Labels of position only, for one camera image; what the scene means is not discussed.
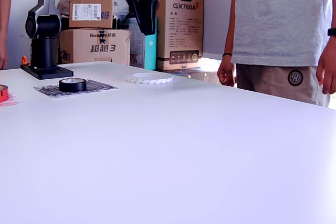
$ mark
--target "orange tape roll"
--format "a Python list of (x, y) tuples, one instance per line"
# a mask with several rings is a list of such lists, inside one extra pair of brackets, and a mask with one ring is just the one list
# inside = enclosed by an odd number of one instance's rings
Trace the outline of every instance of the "orange tape roll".
[(0, 102), (7, 101), (9, 99), (8, 87), (5, 85), (0, 85)]

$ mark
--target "person's left hand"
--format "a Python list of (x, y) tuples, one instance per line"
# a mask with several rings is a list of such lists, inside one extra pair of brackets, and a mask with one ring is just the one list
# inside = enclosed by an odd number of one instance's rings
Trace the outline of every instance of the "person's left hand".
[(321, 55), (316, 77), (319, 85), (323, 85), (323, 94), (336, 93), (336, 38), (334, 37), (330, 37)]
[(5, 40), (0, 40), (0, 70), (7, 69), (7, 65), (8, 65), (7, 42)]

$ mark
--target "black watch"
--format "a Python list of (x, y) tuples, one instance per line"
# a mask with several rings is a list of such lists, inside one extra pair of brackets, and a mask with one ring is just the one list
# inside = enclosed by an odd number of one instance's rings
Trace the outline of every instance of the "black watch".
[(328, 30), (328, 36), (336, 36), (336, 28), (330, 28)]

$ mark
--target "black and white mat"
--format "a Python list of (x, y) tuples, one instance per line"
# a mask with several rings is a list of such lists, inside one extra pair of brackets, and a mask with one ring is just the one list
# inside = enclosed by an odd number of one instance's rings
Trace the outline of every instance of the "black and white mat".
[(51, 84), (45, 85), (40, 87), (34, 87), (38, 92), (45, 94), (51, 98), (61, 98), (61, 97), (70, 97), (73, 95), (80, 95), (80, 94), (90, 94), (90, 93), (97, 93), (107, 90), (116, 90), (119, 89), (115, 86), (105, 84), (98, 81), (88, 80), (87, 81), (87, 89), (84, 92), (77, 92), (77, 93), (65, 93), (59, 91), (58, 84)]

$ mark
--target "gray t-shirt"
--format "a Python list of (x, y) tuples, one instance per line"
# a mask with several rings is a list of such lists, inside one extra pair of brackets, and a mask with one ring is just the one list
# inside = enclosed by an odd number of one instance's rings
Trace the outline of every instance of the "gray t-shirt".
[(236, 0), (232, 61), (317, 66), (331, 18), (332, 0)]

